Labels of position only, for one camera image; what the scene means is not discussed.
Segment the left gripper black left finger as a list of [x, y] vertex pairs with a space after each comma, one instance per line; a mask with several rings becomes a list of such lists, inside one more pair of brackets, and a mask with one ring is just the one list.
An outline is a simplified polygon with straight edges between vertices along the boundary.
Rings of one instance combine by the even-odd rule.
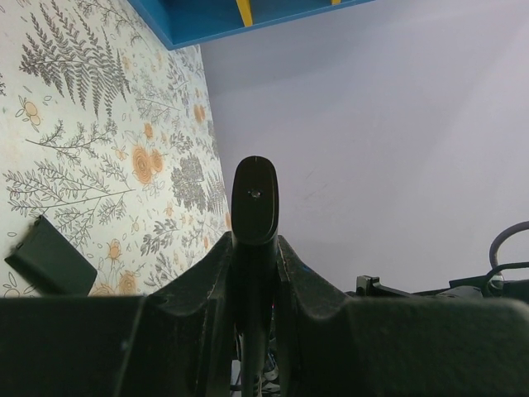
[[231, 249], [151, 295], [3, 299], [2, 395], [229, 395]]

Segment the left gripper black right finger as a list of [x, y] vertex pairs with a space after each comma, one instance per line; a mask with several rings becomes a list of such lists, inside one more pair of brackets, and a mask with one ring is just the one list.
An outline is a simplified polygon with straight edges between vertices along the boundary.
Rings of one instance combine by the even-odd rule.
[[283, 396], [525, 396], [528, 307], [512, 299], [353, 298], [279, 239]]

